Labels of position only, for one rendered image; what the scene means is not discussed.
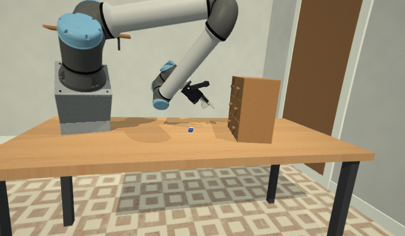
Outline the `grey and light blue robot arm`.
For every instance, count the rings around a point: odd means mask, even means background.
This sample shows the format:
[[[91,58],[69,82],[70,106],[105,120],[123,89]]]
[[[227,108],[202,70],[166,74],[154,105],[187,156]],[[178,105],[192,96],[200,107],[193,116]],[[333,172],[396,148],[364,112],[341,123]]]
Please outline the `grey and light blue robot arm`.
[[[205,30],[180,63],[167,62],[151,84],[153,106],[165,110],[217,44],[229,37],[238,12],[236,0],[151,0],[119,6],[83,0],[73,13],[57,21],[62,57],[59,80],[76,92],[97,91],[106,84],[102,50],[107,39],[128,31],[206,19]]]

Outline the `brown wooden chest of drawers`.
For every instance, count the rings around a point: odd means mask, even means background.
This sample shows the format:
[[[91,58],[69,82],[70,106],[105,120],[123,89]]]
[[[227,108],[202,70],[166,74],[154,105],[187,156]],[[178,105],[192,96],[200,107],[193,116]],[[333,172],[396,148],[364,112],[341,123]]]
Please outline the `brown wooden chest of drawers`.
[[[244,79],[237,142],[272,144],[280,80],[238,77]],[[232,80],[233,80],[232,78]],[[275,80],[275,81],[271,81]],[[230,95],[230,97],[231,97]]]

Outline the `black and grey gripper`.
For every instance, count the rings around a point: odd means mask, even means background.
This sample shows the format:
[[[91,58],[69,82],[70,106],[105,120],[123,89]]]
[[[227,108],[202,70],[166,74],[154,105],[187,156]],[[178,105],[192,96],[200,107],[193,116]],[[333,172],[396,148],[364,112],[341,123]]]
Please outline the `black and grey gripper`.
[[[199,99],[202,102],[202,108],[206,108],[209,105],[214,108],[214,105],[203,95],[203,93],[199,90],[199,89],[194,89],[191,90],[191,81],[188,82],[188,84],[182,89],[182,93],[184,93],[185,96],[187,96],[187,98],[193,103],[197,103],[199,101]],[[186,88],[187,87],[187,88]],[[188,89],[189,88],[189,89]]]

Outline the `brown wooden drawer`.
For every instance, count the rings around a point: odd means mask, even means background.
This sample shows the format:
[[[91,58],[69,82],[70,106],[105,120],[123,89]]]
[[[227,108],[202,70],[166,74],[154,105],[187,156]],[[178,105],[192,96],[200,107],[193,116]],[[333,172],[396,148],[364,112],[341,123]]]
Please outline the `brown wooden drawer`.
[[[233,126],[233,118],[234,118],[233,114],[231,112],[229,112],[228,126],[231,131],[232,131],[232,126]]]
[[[236,96],[237,78],[233,78],[231,85],[231,94]]]
[[[235,99],[234,115],[240,120],[240,111],[241,111],[241,100],[238,98]]]
[[[239,121],[234,116],[233,126],[232,126],[232,133],[235,136],[236,140],[237,140],[237,137],[238,137],[238,131],[239,131]]]
[[[236,97],[242,100],[242,92],[244,86],[244,79],[237,79]]]
[[[233,95],[231,95],[230,97],[230,111],[234,114],[234,107],[235,107],[235,97]]]

